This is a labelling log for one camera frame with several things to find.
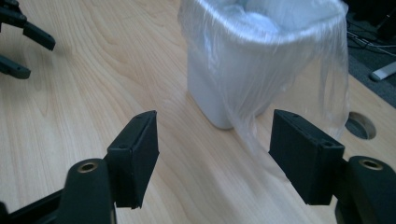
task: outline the clear plastic bag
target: clear plastic bag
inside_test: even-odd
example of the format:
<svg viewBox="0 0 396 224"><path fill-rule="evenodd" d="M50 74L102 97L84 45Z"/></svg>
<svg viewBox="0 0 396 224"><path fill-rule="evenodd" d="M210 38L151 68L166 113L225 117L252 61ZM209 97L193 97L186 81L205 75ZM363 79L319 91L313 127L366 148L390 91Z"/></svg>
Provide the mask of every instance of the clear plastic bag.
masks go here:
<svg viewBox="0 0 396 224"><path fill-rule="evenodd" d="M338 138L348 116L346 14L338 0L181 0L189 92L252 151L268 151L256 116L269 105Z"/></svg>

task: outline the small waste bin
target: small waste bin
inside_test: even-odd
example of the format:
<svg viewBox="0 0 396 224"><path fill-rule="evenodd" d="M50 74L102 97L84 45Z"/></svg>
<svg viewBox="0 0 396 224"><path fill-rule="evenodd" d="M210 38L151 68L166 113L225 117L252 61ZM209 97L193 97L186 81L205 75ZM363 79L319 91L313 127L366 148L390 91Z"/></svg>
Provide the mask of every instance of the small waste bin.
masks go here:
<svg viewBox="0 0 396 224"><path fill-rule="evenodd" d="M348 111L346 14L338 0L181 0L188 90L221 129L249 133L282 99L335 136Z"/></svg>

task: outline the trash can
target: trash can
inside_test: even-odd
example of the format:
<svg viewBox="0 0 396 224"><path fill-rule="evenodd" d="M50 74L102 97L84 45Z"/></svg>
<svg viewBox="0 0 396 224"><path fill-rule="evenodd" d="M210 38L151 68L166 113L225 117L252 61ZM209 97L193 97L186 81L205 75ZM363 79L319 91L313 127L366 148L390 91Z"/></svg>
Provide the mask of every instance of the trash can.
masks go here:
<svg viewBox="0 0 396 224"><path fill-rule="evenodd" d="M348 113L346 14L338 0L181 0L188 90L216 127L245 140L276 102L337 137Z"/></svg>

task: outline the table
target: table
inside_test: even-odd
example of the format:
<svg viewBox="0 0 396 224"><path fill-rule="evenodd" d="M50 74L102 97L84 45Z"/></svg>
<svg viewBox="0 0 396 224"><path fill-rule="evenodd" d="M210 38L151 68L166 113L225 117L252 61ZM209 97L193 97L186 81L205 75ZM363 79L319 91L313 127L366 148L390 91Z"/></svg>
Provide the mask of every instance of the table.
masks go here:
<svg viewBox="0 0 396 224"><path fill-rule="evenodd" d="M135 115L158 111L160 157L141 209L119 223L335 223L334 205L308 206L255 162L234 131L214 128L187 91L178 0L35 0L28 20L52 34L47 51L4 25L0 53L32 70L0 76L0 200L10 212L64 185L78 161L103 158ZM396 111L350 78L351 109L376 137L348 131L346 159L396 169Z"/></svg>

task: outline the light wood tabletop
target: light wood tabletop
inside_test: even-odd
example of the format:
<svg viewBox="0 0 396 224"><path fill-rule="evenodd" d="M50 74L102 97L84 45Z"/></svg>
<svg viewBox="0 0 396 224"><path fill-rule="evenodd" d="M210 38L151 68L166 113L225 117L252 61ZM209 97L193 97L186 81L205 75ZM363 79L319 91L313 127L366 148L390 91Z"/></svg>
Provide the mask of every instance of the light wood tabletop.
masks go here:
<svg viewBox="0 0 396 224"><path fill-rule="evenodd" d="M61 189L73 164L103 158L133 116L157 110L160 157L143 207L118 209L119 223L335 223L335 199L305 205L290 182L255 162L235 131L205 118L187 90L178 6L21 1L28 21L57 43L48 51L21 29L2 27L0 54L32 74L0 75L0 201L12 212ZM395 109L353 77L349 84L351 110L373 122L376 136L345 131L346 159L369 156L396 169Z"/></svg>

